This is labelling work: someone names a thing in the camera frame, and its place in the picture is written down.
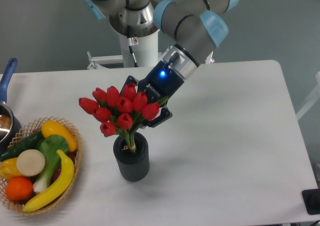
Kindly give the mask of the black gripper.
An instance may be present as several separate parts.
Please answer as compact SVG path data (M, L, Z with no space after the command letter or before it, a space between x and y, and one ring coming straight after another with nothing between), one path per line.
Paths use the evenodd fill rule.
M133 83L135 87L138 86L138 92L145 92L148 103L155 103L163 97L170 98L184 83L184 80L174 72L169 66L160 61L149 73L142 79L129 75L125 80L121 92L125 89L126 85ZM138 129L146 127L155 128L166 120L170 119L173 113L164 106L160 110L160 114L152 120L143 119L142 122L133 125L130 134L134 134Z

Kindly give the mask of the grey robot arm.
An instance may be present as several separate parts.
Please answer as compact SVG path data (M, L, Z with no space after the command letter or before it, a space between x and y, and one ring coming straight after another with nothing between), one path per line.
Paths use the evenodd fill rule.
M150 103L170 98L228 35L222 19L239 0L84 0L98 19L109 17L112 27L132 41L148 30L160 30L175 40L151 72L142 80L132 76Z

